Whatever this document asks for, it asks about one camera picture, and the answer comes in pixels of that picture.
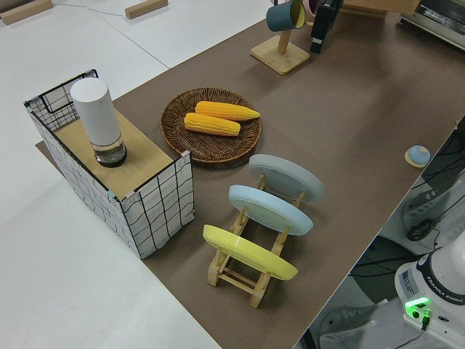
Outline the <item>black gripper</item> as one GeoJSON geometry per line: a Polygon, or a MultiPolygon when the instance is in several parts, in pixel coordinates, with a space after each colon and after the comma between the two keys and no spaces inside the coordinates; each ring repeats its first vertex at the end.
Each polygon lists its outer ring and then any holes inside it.
{"type": "Polygon", "coordinates": [[[336,17],[341,9],[343,0],[323,0],[318,6],[313,22],[310,52],[319,54],[323,48],[328,32],[332,29],[336,17]]]}

